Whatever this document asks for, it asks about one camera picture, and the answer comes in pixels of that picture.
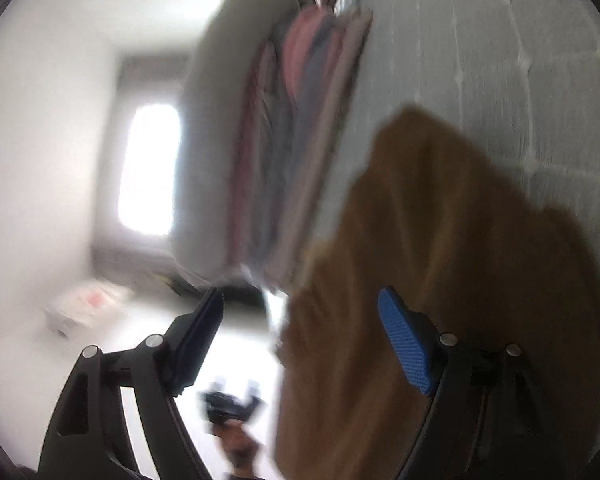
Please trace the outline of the person's left hand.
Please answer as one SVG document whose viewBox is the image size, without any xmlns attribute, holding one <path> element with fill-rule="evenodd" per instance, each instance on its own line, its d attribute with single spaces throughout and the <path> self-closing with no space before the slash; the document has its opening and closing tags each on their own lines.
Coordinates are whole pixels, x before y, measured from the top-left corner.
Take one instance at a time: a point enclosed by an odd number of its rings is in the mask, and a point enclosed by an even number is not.
<svg viewBox="0 0 600 480">
<path fill-rule="evenodd" d="M 248 434 L 241 420 L 230 419 L 223 425 L 214 425 L 213 434 L 220 440 L 223 454 L 232 466 L 233 479 L 259 479 L 256 458 L 260 444 Z"/>
</svg>

